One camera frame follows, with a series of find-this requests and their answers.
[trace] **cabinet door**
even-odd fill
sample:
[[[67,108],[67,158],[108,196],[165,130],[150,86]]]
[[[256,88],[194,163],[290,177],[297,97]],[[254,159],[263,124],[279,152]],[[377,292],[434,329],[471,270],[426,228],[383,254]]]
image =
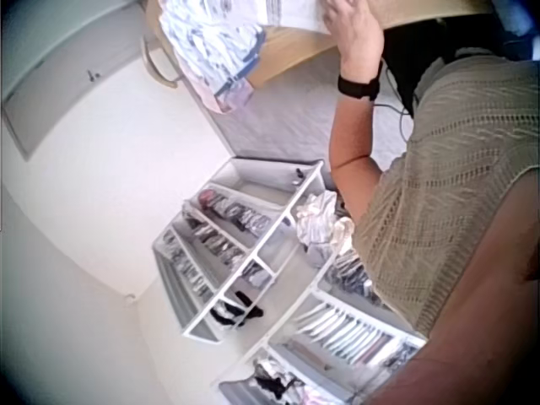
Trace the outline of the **cabinet door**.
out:
[[[82,28],[24,78],[3,114],[26,159],[86,92],[140,56],[143,35],[151,34],[135,3]]]

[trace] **black watch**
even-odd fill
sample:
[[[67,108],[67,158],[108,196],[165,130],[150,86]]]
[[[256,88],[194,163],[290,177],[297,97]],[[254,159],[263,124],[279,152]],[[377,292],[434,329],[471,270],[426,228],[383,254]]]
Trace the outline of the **black watch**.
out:
[[[362,99],[364,97],[369,97],[370,101],[373,101],[379,95],[379,90],[381,89],[381,83],[379,82],[379,76],[381,75],[382,63],[379,65],[379,72],[377,76],[371,80],[369,83],[356,83],[351,82],[339,75],[339,80],[337,81],[337,88],[342,95],[347,95],[355,99]]]

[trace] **gray carpet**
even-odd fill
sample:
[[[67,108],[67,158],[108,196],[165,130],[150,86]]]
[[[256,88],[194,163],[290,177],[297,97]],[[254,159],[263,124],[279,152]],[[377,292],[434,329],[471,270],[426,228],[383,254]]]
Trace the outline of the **gray carpet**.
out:
[[[257,89],[242,109],[228,115],[213,114],[213,119],[237,156],[298,162],[324,159],[327,162],[338,99],[338,73],[338,52],[327,51]],[[376,103],[402,109],[384,71],[381,94]],[[405,116],[402,123],[405,138],[410,135],[412,126],[410,117]],[[377,107],[375,160],[385,170],[404,150],[399,114],[389,108]]]

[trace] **knit sweater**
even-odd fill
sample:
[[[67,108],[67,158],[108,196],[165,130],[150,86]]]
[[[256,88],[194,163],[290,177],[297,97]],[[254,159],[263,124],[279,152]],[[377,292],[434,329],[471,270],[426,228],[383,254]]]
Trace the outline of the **knit sweater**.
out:
[[[497,57],[443,67],[357,223],[376,293],[425,336],[505,194],[539,166],[539,70]]]

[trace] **paper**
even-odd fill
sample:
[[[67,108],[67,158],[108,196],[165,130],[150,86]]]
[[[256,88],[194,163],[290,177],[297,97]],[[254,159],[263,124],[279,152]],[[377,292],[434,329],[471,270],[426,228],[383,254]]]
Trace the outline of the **paper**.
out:
[[[203,0],[214,19],[327,33],[321,0]]]

